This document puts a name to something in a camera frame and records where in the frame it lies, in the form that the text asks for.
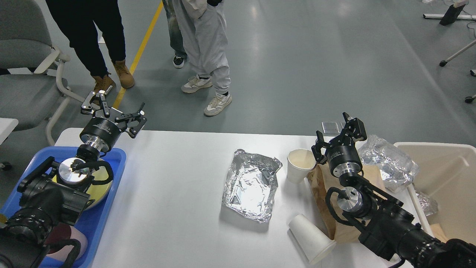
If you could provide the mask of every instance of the crumpled aluminum foil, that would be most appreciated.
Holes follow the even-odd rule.
[[[417,189],[415,189],[415,193],[418,197],[418,200],[420,201],[420,205],[423,209],[423,212],[425,213],[425,216],[428,217],[438,213],[438,202],[436,200]]]
[[[378,166],[385,188],[394,193],[406,189],[419,171],[407,154],[375,135],[370,135],[357,152],[363,164]]]
[[[246,218],[268,222],[278,188],[276,172],[282,165],[276,158],[238,149],[228,169],[222,205]]]

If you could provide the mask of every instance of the white table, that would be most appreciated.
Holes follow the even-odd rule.
[[[61,134],[57,146],[79,146],[80,128]],[[303,213],[325,230],[307,182],[286,180],[287,154],[310,148],[314,136],[142,131],[122,135],[114,147],[126,167],[93,268],[387,268],[359,243],[338,245],[311,266],[288,223]],[[269,223],[246,219],[221,205],[233,153],[276,157],[279,187]],[[416,215],[407,192],[397,196]]]
[[[10,133],[18,125],[17,119],[0,118],[0,144],[10,135]]]

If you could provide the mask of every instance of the blue plastic tray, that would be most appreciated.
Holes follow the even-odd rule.
[[[30,164],[13,189],[8,200],[5,202],[5,205],[0,210],[0,213],[10,217],[20,209],[19,201],[21,193],[17,192],[17,186],[20,184],[23,178],[26,177],[26,175],[35,169],[35,167],[41,164],[49,156],[53,156],[57,162],[74,157],[76,155],[77,149],[77,147],[52,146],[38,151],[30,161]],[[86,248],[84,255],[74,262],[74,268],[89,267],[92,263],[92,260],[94,259],[94,256],[96,255],[99,240],[101,239],[102,231],[104,230],[109,211],[111,210],[112,201],[114,201],[114,197],[116,196],[116,191],[124,171],[126,153],[121,149],[113,148],[107,153],[105,157],[102,157],[102,159],[109,162],[111,165],[112,170],[114,171],[114,180],[112,181],[111,189],[109,190],[108,195],[96,206],[85,210],[81,215],[81,218],[79,218],[77,224],[74,226],[88,239],[88,247]],[[62,264],[63,263],[61,261],[46,257],[40,264],[40,267],[53,268],[60,267]]]

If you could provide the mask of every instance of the white sneaker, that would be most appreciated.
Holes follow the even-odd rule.
[[[231,94],[228,96],[221,95],[215,92],[215,97],[211,100],[208,106],[203,110],[203,113],[207,116],[214,116],[219,114],[223,109],[231,103]]]
[[[198,74],[196,76],[190,77],[188,83],[182,86],[182,91],[185,93],[194,93],[200,88],[211,87],[211,77],[208,79],[201,79]]]

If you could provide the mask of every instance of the person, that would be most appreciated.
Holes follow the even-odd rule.
[[[181,87],[185,93],[213,86],[215,96],[205,107],[206,116],[214,116],[231,103],[231,84],[225,48],[226,20],[222,0],[172,0],[183,47],[196,73]]]
[[[102,31],[121,86],[126,89],[134,86],[134,77],[126,66],[126,42],[118,0],[46,0],[46,4],[68,38],[69,46],[94,78],[94,92],[104,90],[108,93],[116,85],[109,77],[99,49],[95,24]]]
[[[183,48],[182,33],[180,32],[179,24],[177,23],[172,0],[162,0],[162,3],[167,16],[167,23],[169,24],[170,47],[175,50],[175,56],[172,63],[175,68],[180,69],[183,67],[185,60],[187,59],[187,53]]]

